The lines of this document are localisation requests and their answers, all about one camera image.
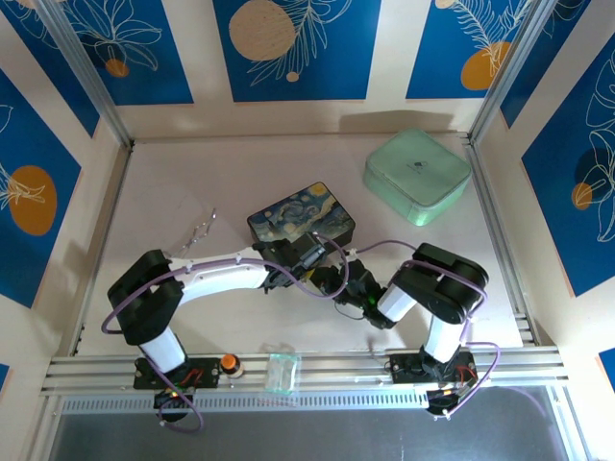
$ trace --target clear plastic piece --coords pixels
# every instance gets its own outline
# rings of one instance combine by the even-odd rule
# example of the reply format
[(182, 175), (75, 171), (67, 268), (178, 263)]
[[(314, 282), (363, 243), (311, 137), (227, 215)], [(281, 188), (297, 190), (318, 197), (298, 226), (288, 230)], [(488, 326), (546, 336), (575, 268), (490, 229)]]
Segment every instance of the clear plastic piece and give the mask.
[(265, 392), (289, 396), (298, 380), (301, 357), (289, 353), (272, 353), (267, 363), (267, 376), (265, 377)]

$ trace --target orange bottle cap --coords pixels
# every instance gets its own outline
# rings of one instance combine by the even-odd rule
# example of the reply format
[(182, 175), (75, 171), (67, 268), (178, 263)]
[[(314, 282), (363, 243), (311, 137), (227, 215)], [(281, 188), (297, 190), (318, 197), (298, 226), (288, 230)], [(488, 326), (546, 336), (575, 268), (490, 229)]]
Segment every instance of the orange bottle cap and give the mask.
[(225, 356), (222, 357), (220, 364), (222, 365), (222, 368), (226, 370), (232, 370), (237, 365), (237, 357), (235, 357), (231, 353), (227, 353)]

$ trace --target orange circle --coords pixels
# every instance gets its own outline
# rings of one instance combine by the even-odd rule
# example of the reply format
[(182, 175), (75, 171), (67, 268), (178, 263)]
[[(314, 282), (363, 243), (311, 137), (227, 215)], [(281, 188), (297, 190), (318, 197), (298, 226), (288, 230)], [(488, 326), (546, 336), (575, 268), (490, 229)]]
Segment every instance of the orange circle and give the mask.
[(476, 52), (463, 64), (461, 84), (473, 90), (489, 88), (509, 48), (509, 42), (499, 41)]
[(119, 79), (127, 77), (130, 72), (128, 65), (126, 65), (125, 62), (115, 58), (111, 58), (105, 62), (105, 68), (107, 69), (107, 72), (113, 75), (113, 77), (117, 77)]
[(580, 210), (592, 205), (592, 187), (585, 182), (580, 182), (573, 189), (573, 204)]
[(11, 175), (9, 200), (11, 216), (17, 226), (34, 236), (47, 233), (54, 224), (58, 196), (51, 177), (38, 166), (17, 168)]
[(227, 353), (224, 357), (222, 357), (220, 364), (225, 370), (232, 370), (237, 364), (237, 357), (231, 353)]

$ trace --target white floor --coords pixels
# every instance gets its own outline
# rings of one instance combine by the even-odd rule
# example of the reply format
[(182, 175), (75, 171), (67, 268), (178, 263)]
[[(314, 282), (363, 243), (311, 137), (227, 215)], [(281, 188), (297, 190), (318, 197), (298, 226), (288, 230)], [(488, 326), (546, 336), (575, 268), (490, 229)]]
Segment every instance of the white floor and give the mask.
[[(79, 354), (136, 353), (121, 336), (100, 330), (111, 305), (109, 287), (146, 251), (177, 249), (195, 224), (218, 210), (210, 235), (190, 257), (224, 255), (253, 241), (246, 218), (314, 182), (322, 181), (357, 222), (351, 247), (397, 238), (427, 241), (477, 261), (489, 273), (489, 303), (472, 340), (502, 347), (522, 346), (504, 288), (477, 191), (470, 183), (459, 201), (431, 224), (417, 228), (397, 215), (362, 183), (367, 156), (387, 135), (321, 135), (215, 138), (136, 144), (117, 205), (103, 261), (86, 315)], [(464, 155), (454, 134), (436, 137)], [(381, 283), (410, 256), (403, 247), (383, 246), (361, 258)], [(358, 312), (344, 307), (352, 315)], [(195, 300), (181, 307), (171, 325), (187, 352), (338, 352), (419, 348), (430, 315), (416, 306), (392, 330), (349, 320), (297, 288), (238, 290)]]

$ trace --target green plastic container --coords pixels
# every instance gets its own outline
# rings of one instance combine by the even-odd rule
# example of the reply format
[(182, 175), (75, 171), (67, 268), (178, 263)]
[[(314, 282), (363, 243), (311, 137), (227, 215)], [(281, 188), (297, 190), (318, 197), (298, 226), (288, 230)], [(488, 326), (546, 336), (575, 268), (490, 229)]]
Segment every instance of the green plastic container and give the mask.
[(406, 130), (365, 162), (365, 185), (410, 223), (425, 226), (463, 192), (472, 168), (421, 130)]

